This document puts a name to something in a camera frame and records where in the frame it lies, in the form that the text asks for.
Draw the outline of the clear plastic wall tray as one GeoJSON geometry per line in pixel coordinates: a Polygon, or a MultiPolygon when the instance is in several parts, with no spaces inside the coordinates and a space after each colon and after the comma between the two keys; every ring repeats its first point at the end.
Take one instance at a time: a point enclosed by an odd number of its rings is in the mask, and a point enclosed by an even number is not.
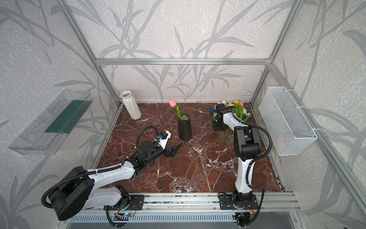
{"type": "Polygon", "coordinates": [[[65,89],[10,145],[22,155],[54,155],[91,106],[89,92],[65,89]]]}

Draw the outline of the pink tulip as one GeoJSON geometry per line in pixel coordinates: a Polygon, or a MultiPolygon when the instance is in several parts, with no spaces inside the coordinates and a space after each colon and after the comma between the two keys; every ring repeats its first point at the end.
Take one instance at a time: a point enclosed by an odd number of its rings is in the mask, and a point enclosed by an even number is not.
{"type": "Polygon", "coordinates": [[[173,107],[173,108],[175,108],[175,109],[176,109],[176,111],[177,111],[177,114],[178,114],[178,117],[179,117],[180,121],[186,121],[186,115],[184,115],[184,114],[182,115],[182,114],[181,114],[180,109],[179,109],[179,105],[176,103],[176,101],[175,101],[175,100],[171,99],[171,100],[169,101],[169,105],[170,105],[171,107],[173,107]]]}

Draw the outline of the black cylindrical vase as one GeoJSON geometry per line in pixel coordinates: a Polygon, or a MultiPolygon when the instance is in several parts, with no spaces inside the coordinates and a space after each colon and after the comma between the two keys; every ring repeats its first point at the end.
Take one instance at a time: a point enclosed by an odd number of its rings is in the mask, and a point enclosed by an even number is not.
{"type": "Polygon", "coordinates": [[[178,136],[183,141],[189,141],[192,137],[191,120],[187,114],[183,120],[178,120],[178,136]]]}

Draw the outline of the horizontal aluminium frame bar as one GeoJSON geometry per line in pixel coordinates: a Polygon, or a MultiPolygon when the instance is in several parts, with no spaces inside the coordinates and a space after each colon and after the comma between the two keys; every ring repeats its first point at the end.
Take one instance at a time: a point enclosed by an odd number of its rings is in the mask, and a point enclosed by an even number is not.
{"type": "Polygon", "coordinates": [[[268,65],[268,59],[164,59],[99,58],[98,65],[268,65]]]}

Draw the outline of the bunch of remaining tulips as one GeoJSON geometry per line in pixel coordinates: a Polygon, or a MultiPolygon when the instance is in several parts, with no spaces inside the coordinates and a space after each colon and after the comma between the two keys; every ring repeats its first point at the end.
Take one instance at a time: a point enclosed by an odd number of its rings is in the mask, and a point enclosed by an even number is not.
{"type": "Polygon", "coordinates": [[[246,125],[244,120],[242,119],[243,117],[247,118],[246,114],[244,114],[243,111],[244,108],[239,104],[234,104],[232,106],[226,105],[226,113],[224,114],[224,123],[227,124],[229,126],[228,129],[231,129],[232,131],[234,131],[235,127],[242,127],[244,129],[245,137],[247,137],[249,132],[249,126],[246,125]]]}

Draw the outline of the white ribbed vase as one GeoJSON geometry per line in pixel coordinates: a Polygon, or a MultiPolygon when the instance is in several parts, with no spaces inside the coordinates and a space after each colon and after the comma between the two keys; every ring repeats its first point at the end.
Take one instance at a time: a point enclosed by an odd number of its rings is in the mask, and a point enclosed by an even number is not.
{"type": "Polygon", "coordinates": [[[123,104],[124,106],[126,107],[130,117],[133,119],[133,120],[138,120],[141,118],[142,116],[142,113],[134,99],[134,97],[132,96],[132,93],[131,91],[123,91],[121,94],[120,94],[122,100],[123,100],[123,104]]]}

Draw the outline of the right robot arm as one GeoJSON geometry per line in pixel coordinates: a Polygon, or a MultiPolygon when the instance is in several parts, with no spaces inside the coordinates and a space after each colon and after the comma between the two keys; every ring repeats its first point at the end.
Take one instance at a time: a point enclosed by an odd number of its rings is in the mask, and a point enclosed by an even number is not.
{"type": "Polygon", "coordinates": [[[257,199],[253,194],[254,189],[265,192],[264,186],[252,186],[252,176],[255,160],[261,152],[259,129],[248,125],[240,119],[235,111],[237,107],[217,104],[214,107],[212,122],[214,131],[226,131],[228,128],[234,132],[234,153],[238,158],[237,179],[231,195],[219,193],[221,210],[255,210],[258,208],[257,199]]]}

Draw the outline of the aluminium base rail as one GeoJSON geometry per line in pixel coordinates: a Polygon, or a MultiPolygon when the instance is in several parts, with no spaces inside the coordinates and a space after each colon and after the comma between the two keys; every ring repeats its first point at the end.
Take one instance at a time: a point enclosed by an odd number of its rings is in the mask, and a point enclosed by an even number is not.
{"type": "MultiPolygon", "coordinates": [[[[249,213],[253,207],[237,210],[222,210],[218,193],[144,193],[142,206],[135,204],[122,210],[109,210],[115,223],[140,222],[234,222],[235,214],[249,213]]],[[[283,213],[297,216],[301,212],[294,193],[265,193],[260,213],[283,213]]],[[[82,210],[64,223],[108,223],[105,209],[97,207],[82,210]]]]}

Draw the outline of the pink object in basket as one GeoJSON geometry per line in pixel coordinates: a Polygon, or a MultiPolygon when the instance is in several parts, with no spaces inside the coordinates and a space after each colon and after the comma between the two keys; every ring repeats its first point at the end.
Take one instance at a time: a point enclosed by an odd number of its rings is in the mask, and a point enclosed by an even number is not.
{"type": "Polygon", "coordinates": [[[283,137],[279,137],[274,141],[276,149],[278,152],[284,152],[286,149],[285,139],[283,137]]]}

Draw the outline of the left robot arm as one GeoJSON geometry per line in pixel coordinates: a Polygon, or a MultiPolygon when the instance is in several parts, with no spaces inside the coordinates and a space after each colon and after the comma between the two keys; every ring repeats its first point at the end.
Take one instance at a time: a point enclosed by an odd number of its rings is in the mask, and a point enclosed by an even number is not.
{"type": "Polygon", "coordinates": [[[47,194],[58,220],[70,219],[81,210],[126,203],[129,197],[127,191],[122,187],[108,188],[107,185],[141,175],[149,163],[162,155],[174,157],[180,147],[176,145],[164,149],[151,141],[144,141],[130,158],[116,166],[90,170],[74,168],[59,186],[47,194]]]}

